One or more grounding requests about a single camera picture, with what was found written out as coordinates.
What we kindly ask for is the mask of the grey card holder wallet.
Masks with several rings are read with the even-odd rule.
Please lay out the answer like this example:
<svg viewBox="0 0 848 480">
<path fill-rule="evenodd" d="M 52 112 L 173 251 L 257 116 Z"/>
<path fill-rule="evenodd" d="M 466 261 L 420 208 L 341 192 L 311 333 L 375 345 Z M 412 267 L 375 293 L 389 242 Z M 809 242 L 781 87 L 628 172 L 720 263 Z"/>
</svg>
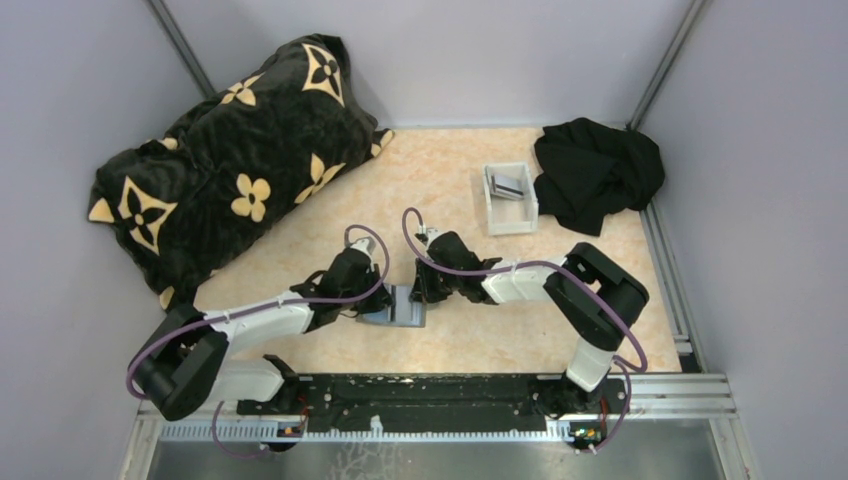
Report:
<svg viewBox="0 0 848 480">
<path fill-rule="evenodd" d="M 426 308 L 421 302 L 421 296 L 414 291 L 412 285 L 385 284 L 386 294 L 391 300 L 379 311 L 358 313 L 355 320 L 366 325 L 399 328 L 424 328 L 426 324 Z"/>
</svg>

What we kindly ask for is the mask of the white plastic card tray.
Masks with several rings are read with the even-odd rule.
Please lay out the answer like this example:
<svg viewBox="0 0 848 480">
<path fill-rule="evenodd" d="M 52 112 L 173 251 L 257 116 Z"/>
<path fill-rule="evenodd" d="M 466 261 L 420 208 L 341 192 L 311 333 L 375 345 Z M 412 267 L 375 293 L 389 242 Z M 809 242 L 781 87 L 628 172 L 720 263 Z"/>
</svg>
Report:
<svg viewBox="0 0 848 480">
<path fill-rule="evenodd" d="M 485 164 L 482 167 L 482 183 L 490 236 L 537 231 L 538 200 L 526 162 Z"/>
</svg>

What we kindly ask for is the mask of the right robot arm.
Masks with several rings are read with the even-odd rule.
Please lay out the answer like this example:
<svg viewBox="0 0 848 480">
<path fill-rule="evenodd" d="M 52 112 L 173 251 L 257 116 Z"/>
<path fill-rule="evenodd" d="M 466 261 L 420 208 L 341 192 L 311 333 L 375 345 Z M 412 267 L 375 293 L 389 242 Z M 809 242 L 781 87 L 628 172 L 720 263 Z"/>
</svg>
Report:
<svg viewBox="0 0 848 480">
<path fill-rule="evenodd" d="M 650 300 L 644 285 L 595 246 L 580 242 L 547 261 L 482 260 L 454 231 L 427 228 L 408 242 L 421 243 L 411 299 L 426 304 L 457 293 L 475 304 L 550 301 L 578 333 L 565 372 L 563 398 L 576 412 L 602 398 L 601 383 L 623 340 Z"/>
</svg>

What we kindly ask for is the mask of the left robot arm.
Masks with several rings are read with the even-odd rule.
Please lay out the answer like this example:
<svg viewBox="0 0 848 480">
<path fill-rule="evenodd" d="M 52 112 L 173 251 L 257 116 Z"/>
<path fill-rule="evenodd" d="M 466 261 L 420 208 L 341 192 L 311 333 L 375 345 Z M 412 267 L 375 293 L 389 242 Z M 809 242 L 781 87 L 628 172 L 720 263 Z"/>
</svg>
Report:
<svg viewBox="0 0 848 480">
<path fill-rule="evenodd" d="M 131 361 L 127 385 L 169 420 L 214 402 L 263 402 L 277 414 L 300 399 L 293 373 L 277 356 L 238 360 L 236 354 L 272 339 L 302 335 L 337 320 L 344 310 L 381 309 L 390 298 L 361 238 L 326 270 L 281 295 L 232 310 L 203 312 L 175 305 Z"/>
</svg>

